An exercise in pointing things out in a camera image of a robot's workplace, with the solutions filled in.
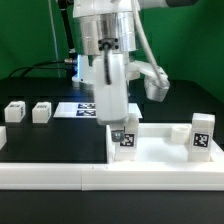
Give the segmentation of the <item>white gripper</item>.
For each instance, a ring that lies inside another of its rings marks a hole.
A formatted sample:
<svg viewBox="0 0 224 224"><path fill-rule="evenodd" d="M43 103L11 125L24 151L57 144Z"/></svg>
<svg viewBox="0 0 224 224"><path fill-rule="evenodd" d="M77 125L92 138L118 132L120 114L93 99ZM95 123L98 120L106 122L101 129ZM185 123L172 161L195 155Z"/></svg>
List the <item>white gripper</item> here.
<svg viewBox="0 0 224 224"><path fill-rule="evenodd" d="M150 63L141 61L126 62L122 54L110 54L107 59L98 56L93 61L94 101L96 117L100 125L111 126L113 142L122 142L125 138L123 124L128 120L128 81L145 75L144 87L150 100L164 100L170 83L161 67L156 75Z"/></svg>

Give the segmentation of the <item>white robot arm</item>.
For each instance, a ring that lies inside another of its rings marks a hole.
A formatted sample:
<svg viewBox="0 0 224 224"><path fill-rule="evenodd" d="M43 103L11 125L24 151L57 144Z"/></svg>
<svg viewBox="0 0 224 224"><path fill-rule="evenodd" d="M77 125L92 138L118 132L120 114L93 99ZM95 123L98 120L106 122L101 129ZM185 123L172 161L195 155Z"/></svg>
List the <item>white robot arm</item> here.
<svg viewBox="0 0 224 224"><path fill-rule="evenodd" d="M111 127L115 142L125 138L131 120L128 82L144 75L149 99L164 100L170 83L156 63L144 33L143 8L184 7L198 0L74 0L75 49L93 58L92 71L97 121Z"/></svg>

